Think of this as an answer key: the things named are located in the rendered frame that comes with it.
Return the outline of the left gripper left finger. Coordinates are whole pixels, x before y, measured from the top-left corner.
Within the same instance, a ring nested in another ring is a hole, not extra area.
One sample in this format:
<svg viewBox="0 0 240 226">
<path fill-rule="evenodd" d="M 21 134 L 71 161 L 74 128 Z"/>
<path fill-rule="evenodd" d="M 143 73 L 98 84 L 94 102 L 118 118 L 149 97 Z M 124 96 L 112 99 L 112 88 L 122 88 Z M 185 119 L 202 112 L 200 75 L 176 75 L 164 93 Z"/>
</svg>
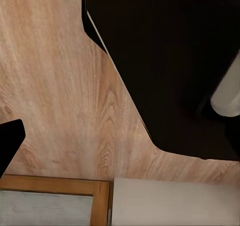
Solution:
<svg viewBox="0 0 240 226">
<path fill-rule="evenodd" d="M 25 139 L 25 129 L 21 119 L 0 124 L 0 177 Z"/>
</svg>

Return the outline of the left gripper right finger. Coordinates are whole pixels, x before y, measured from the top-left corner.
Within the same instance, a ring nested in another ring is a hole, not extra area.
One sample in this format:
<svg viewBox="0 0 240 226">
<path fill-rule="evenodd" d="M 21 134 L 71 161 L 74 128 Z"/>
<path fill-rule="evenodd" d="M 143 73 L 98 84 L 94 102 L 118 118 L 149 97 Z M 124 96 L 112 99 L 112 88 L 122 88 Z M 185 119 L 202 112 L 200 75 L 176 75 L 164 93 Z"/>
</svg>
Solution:
<svg viewBox="0 0 240 226">
<path fill-rule="evenodd" d="M 224 136 L 240 158 L 240 120 L 229 119 Z"/>
</svg>

